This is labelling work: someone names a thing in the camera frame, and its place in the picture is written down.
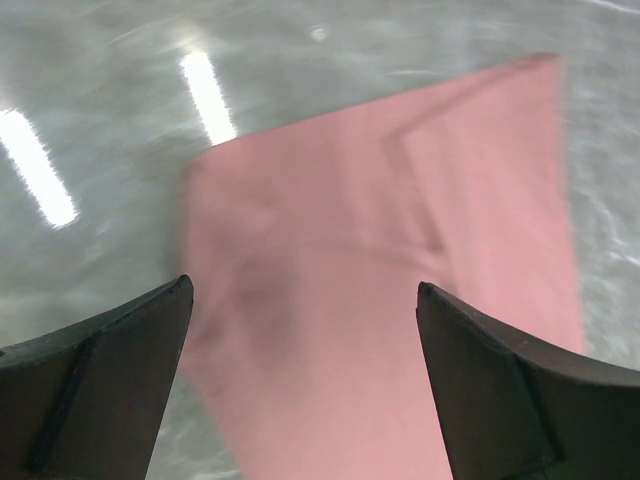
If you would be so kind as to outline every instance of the towel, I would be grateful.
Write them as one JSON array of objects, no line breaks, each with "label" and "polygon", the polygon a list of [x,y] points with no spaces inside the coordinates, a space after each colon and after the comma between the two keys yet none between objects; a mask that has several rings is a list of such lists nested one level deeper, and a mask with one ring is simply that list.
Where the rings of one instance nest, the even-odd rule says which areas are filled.
[{"label": "towel", "polygon": [[583,350],[560,81],[535,55],[190,165],[182,368],[247,480],[451,478],[420,281]]}]

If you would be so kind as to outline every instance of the cloth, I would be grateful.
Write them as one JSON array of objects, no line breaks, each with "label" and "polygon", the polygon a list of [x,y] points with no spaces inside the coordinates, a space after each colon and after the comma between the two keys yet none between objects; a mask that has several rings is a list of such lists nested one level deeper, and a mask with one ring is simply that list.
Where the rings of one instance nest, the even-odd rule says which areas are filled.
[{"label": "cloth", "polygon": [[582,351],[559,72],[536,55],[189,167],[182,365],[247,480],[451,478],[420,281]]}]

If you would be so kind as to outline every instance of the cloth fold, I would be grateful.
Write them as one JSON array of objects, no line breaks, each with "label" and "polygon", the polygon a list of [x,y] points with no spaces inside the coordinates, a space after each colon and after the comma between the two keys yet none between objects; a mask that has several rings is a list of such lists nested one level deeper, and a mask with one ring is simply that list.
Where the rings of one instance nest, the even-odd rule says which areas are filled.
[{"label": "cloth fold", "polygon": [[182,366],[247,480],[451,478],[420,281],[583,350],[559,71],[532,56],[189,167]]}]

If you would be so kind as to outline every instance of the fabric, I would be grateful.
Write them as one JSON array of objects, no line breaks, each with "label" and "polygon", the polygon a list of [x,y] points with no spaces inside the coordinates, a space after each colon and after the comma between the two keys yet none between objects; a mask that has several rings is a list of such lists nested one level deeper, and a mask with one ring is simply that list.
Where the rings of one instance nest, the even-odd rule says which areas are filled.
[{"label": "fabric", "polygon": [[420,281],[583,349],[559,71],[536,55],[190,166],[183,368],[247,480],[451,478]]}]

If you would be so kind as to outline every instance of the folded cloth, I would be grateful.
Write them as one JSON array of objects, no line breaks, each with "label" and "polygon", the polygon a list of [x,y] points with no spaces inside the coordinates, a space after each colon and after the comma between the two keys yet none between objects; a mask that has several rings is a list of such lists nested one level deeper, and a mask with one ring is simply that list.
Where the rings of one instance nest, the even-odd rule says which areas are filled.
[{"label": "folded cloth", "polygon": [[189,167],[182,365],[247,480],[451,478],[420,281],[582,351],[559,70],[536,55]]}]

